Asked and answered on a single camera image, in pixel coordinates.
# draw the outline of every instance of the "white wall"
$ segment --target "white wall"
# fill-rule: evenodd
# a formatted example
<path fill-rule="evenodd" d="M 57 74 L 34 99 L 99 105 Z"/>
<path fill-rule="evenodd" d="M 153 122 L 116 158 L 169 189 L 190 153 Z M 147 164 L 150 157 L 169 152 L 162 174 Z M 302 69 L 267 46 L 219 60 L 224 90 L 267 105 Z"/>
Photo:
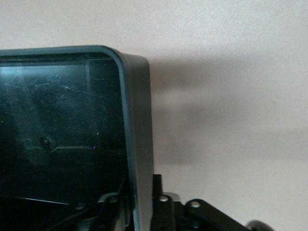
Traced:
<path fill-rule="evenodd" d="M 308 227 L 308 2 L 0 0 L 0 49 L 102 44 L 151 67 L 164 189 Z"/>

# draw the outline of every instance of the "transparent lid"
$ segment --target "transparent lid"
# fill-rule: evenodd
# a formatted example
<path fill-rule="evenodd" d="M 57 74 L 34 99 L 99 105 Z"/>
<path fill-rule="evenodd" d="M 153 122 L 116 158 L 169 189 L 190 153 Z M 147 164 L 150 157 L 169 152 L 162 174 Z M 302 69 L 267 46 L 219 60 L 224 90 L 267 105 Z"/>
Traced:
<path fill-rule="evenodd" d="M 126 166 L 112 59 L 0 64 L 0 195 L 97 199 Z"/>

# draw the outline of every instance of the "screw head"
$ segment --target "screw head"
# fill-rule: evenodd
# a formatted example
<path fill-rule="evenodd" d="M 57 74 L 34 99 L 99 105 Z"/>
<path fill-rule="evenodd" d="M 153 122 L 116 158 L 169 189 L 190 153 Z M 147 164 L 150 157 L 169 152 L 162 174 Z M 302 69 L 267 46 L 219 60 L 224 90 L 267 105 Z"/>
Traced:
<path fill-rule="evenodd" d="M 161 201 L 161 202 L 166 202 L 167 200 L 168 200 L 168 197 L 166 197 L 166 196 L 161 196 L 159 198 L 159 201 Z"/>
<path fill-rule="evenodd" d="M 197 202 L 197 201 L 192 201 L 191 202 L 191 207 L 193 207 L 193 208 L 199 208 L 200 206 L 201 206 L 200 203 Z"/>

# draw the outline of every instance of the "metal screw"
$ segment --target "metal screw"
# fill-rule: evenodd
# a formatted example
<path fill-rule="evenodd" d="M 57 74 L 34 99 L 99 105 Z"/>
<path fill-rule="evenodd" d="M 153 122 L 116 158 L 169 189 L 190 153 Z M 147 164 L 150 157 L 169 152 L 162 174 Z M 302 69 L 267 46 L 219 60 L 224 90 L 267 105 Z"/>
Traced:
<path fill-rule="evenodd" d="M 116 196 L 110 197 L 109 202 L 110 202 L 110 203 L 115 203 L 115 202 L 117 202 L 117 197 L 116 197 Z"/>
<path fill-rule="evenodd" d="M 78 203 L 75 209 L 76 209 L 76 210 L 82 210 L 82 209 L 85 208 L 85 206 L 86 206 L 85 203 Z"/>
<path fill-rule="evenodd" d="M 168 197 L 166 197 L 166 196 L 161 196 L 161 197 L 159 198 L 159 200 L 160 200 L 161 202 L 166 202 L 166 201 L 168 200 Z"/>
<path fill-rule="evenodd" d="M 199 202 L 197 202 L 197 201 L 192 201 L 191 202 L 191 207 L 193 207 L 193 208 L 199 208 L 201 205 L 199 204 Z"/>

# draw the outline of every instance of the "black bracket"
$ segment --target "black bracket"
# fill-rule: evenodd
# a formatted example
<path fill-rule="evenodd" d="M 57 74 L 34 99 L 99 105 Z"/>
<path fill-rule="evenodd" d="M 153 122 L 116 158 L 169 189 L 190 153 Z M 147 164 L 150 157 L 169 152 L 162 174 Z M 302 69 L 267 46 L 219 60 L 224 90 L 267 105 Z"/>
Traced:
<path fill-rule="evenodd" d="M 161 175 L 153 179 L 151 231 L 249 231 L 207 202 L 194 199 L 182 205 L 162 191 Z"/>

